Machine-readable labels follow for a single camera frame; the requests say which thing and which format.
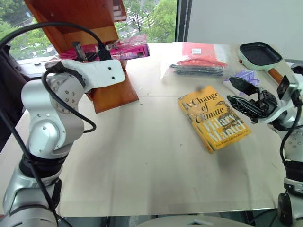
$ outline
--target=robotic arm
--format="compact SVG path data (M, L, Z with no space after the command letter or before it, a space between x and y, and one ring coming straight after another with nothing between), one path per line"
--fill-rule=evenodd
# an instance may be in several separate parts
M40 80L30 81L23 87L22 102L30 113L27 149L31 159L23 156L13 173L3 201L7 215L1 226L57 226L57 217L50 211L32 174L30 162L37 167L56 207L60 201L62 165L73 142L86 132L83 120L74 115L73 110L78 111L79 100L85 92L125 79L118 60L90 63L63 60L49 71L55 74L47 77L46 88L51 89L66 105L61 105L50 95Z
M238 77L230 78L232 85L247 95L258 94L258 101L227 96L233 108L248 116L252 122L268 123L282 139L280 155L285 165L285 193L278 198L278 219L286 226L303 225L303 119L301 117L303 77L284 76L278 89L278 100L266 90Z

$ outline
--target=clear plastic bag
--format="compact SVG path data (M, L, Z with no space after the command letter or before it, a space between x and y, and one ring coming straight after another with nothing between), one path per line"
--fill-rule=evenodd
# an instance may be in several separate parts
M161 62L161 79L173 73L221 77L230 69L226 51L219 44L171 43Z

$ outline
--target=white bracket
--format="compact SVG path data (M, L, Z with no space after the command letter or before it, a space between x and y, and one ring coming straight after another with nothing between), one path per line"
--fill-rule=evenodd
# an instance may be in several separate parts
M86 84L85 93L92 88L107 87L125 80L121 63L116 59L88 63L74 60L62 60L61 62L66 68L75 70L83 76Z

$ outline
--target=pan handle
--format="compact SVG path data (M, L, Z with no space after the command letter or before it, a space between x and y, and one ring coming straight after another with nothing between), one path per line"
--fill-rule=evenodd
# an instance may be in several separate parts
M271 77L272 77L273 79L275 79L275 81L276 81L278 84L281 83L281 81L282 81L282 79L283 79L283 76L282 76L277 70L275 70L274 68L272 68L272 69L270 69L270 70L268 71L268 73L271 75Z

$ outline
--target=window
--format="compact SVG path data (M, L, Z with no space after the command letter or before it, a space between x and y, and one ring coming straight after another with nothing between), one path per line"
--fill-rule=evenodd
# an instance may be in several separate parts
M175 41L178 0L124 0L127 20L116 22L120 38L146 34L148 42Z
M8 33L36 23L35 18L22 0L0 0L0 39ZM57 54L42 29L36 29L14 38L10 54L16 60L48 57Z

